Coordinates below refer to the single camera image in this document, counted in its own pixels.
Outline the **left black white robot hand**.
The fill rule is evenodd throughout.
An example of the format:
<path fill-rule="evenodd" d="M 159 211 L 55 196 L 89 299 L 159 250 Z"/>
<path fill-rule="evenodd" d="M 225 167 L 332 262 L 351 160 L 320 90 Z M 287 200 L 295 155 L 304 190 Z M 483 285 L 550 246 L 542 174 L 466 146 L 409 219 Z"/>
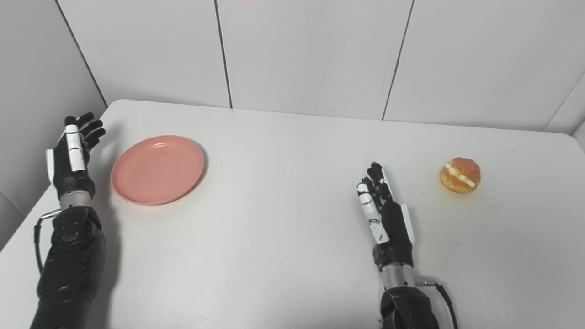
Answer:
<path fill-rule="evenodd" d="M 64 131 L 56 146 L 46 150 L 45 154 L 48 179 L 56 189 L 58 199 L 75 191 L 95 195 L 96 184 L 87 166 L 91 150 L 104 135 L 104 123 L 93 112 L 65 117 Z"/>

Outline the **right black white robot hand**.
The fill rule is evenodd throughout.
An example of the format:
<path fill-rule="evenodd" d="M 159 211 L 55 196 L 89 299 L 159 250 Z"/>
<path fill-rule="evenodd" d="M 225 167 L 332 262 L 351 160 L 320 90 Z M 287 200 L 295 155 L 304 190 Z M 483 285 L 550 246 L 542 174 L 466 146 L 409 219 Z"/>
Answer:
<path fill-rule="evenodd" d="M 372 162 L 356 190 L 375 243 L 372 256 L 378 270 L 393 263 L 414 267 L 408 208 L 394 199 L 382 165 Z"/>

